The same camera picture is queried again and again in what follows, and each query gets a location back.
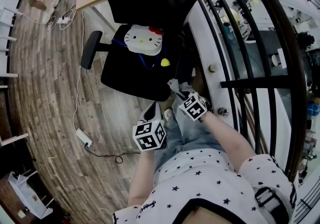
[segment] black cable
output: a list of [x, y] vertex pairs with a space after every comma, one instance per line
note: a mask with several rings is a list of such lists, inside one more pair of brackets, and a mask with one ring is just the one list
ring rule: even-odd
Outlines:
[[105, 154], [105, 155], [97, 155], [97, 154], [95, 154], [95, 153], [92, 153], [91, 151], [89, 151], [89, 149], [87, 148], [87, 145], [88, 145], [88, 143], [86, 143], [84, 146], [84, 148], [85, 148], [85, 150], [87, 151], [87, 152], [89, 152], [90, 154], [93, 154], [93, 155], [95, 155], [95, 156], [97, 156], [97, 157], [115, 157], [115, 162], [116, 163], [118, 163], [118, 164], [120, 164], [120, 163], [123, 163], [123, 158], [121, 157], [121, 156], [123, 156], [123, 155], [125, 155], [125, 154], [140, 154], [140, 153], [137, 153], [137, 152], [132, 152], [132, 153], [123, 153], [123, 154], [120, 154], [120, 155], [114, 155], [114, 154]]

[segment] wooden floor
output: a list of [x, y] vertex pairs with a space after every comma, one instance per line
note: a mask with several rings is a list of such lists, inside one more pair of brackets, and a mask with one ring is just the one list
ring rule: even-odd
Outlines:
[[[76, 0], [62, 0], [59, 17]], [[51, 0], [45, 0], [47, 6]], [[19, 10], [40, 22], [42, 14], [22, 0]], [[28, 146], [35, 167], [56, 201], [69, 213], [72, 222], [108, 223], [99, 208], [115, 211], [126, 206], [128, 189], [138, 155], [124, 156], [123, 164], [113, 158], [88, 154], [75, 137], [72, 123], [76, 107], [77, 79], [81, 57], [82, 16], [61, 31], [17, 18], [10, 45], [10, 72], [19, 77], [9, 82], [12, 117], [28, 132]], [[85, 16], [85, 41], [96, 29]], [[150, 101], [130, 96], [100, 82], [106, 53], [97, 53], [92, 69], [81, 70], [76, 128], [93, 140], [90, 150], [97, 154], [135, 151], [132, 126]]]

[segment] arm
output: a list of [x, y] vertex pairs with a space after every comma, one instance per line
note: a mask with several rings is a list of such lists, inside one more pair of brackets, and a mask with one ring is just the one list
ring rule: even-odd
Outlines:
[[154, 157], [155, 152], [153, 150], [141, 152], [130, 186], [128, 206], [142, 205], [153, 190]]
[[202, 120], [226, 151], [237, 172], [239, 172], [239, 169], [245, 160], [256, 155], [250, 144], [240, 133], [223, 121], [220, 121], [211, 112], [207, 112], [202, 117]]

